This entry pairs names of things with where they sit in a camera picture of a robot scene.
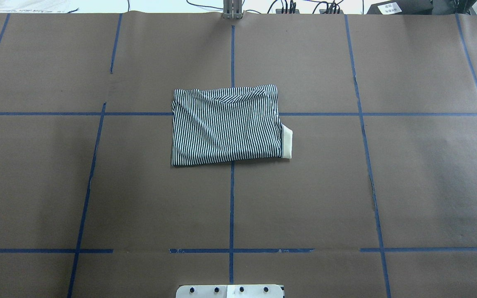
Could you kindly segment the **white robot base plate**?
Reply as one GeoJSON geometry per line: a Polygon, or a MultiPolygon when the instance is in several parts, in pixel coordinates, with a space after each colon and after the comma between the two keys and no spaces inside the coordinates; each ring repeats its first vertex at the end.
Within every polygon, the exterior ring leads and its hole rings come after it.
{"type": "Polygon", "coordinates": [[[278,284],[182,285],[176,298],[284,298],[284,286],[278,284]]]}

